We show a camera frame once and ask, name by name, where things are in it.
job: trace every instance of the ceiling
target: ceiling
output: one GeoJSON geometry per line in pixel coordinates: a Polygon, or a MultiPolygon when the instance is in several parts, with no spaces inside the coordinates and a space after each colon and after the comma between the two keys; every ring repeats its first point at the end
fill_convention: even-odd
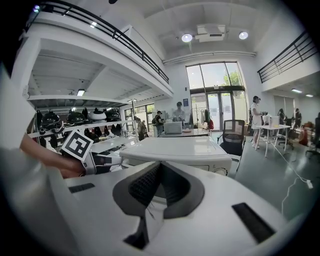
{"type": "Polygon", "coordinates": [[[30,95],[77,95],[143,101],[163,94],[121,72],[116,67],[54,50],[42,49],[33,66],[30,95]]]}
{"type": "Polygon", "coordinates": [[[53,50],[41,50],[32,69],[30,95],[77,94],[87,89],[102,64],[53,50]]]}
{"type": "Polygon", "coordinates": [[[297,95],[301,97],[305,97],[307,94],[320,97],[320,71],[281,85],[274,90],[291,92],[292,89],[302,91],[302,93],[297,93],[297,95]]]}
{"type": "Polygon", "coordinates": [[[163,46],[166,59],[215,49],[252,52],[279,10],[279,1],[276,0],[119,0],[112,5],[106,0],[69,2],[102,17],[119,29],[128,24],[138,29],[142,22],[146,23],[163,46]],[[132,14],[133,7],[142,19],[132,14]],[[115,15],[118,9],[123,12],[115,15]],[[203,24],[224,25],[223,40],[200,43],[193,39],[190,44],[182,42],[182,35],[196,35],[197,25],[203,24]],[[239,39],[242,31],[249,34],[246,40],[239,39]]]}

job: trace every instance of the human arm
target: human arm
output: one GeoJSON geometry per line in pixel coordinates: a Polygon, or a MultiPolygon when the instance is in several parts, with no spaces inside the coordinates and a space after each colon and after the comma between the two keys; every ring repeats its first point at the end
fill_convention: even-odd
{"type": "Polygon", "coordinates": [[[78,177],[85,169],[80,161],[66,158],[36,143],[29,135],[24,134],[20,149],[27,155],[38,159],[46,166],[60,169],[64,178],[78,177]]]}

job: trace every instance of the metal railing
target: metal railing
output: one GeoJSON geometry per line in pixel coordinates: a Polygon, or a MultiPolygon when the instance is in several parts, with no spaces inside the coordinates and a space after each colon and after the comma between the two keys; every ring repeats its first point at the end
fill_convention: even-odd
{"type": "Polygon", "coordinates": [[[280,75],[301,62],[304,62],[317,52],[318,49],[313,43],[311,37],[306,31],[304,31],[273,60],[258,70],[261,83],[280,75]]]}
{"type": "Polygon", "coordinates": [[[169,78],[161,70],[161,68],[150,58],[150,56],[144,52],[134,41],[132,41],[127,35],[120,31],[115,26],[111,25],[109,22],[103,20],[99,16],[80,8],[74,4],[53,0],[45,1],[39,4],[39,12],[54,13],[62,16],[68,16],[69,18],[76,19],[80,22],[86,23],[92,27],[92,29],[97,29],[112,39],[118,41],[119,43],[126,46],[128,49],[133,51],[138,57],[140,57],[144,62],[146,62],[154,71],[156,71],[161,78],[163,78],[167,83],[169,83],[169,78]]]}

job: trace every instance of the tree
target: tree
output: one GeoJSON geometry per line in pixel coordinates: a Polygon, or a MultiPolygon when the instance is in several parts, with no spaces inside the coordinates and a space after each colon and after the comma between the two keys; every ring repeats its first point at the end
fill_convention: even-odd
{"type": "MultiPolygon", "coordinates": [[[[229,74],[230,76],[230,80],[231,80],[231,84],[233,86],[240,86],[240,82],[239,82],[239,73],[238,71],[233,71],[229,74]]],[[[225,74],[223,77],[224,83],[221,84],[220,86],[229,86],[230,82],[229,82],[229,77],[228,74],[225,74]]]]}

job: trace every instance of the doorway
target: doorway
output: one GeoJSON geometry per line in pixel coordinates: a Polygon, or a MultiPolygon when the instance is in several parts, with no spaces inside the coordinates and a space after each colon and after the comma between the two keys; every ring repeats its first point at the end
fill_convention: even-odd
{"type": "Polygon", "coordinates": [[[214,131],[223,131],[224,121],[235,119],[232,91],[209,93],[207,95],[207,102],[214,131]]]}

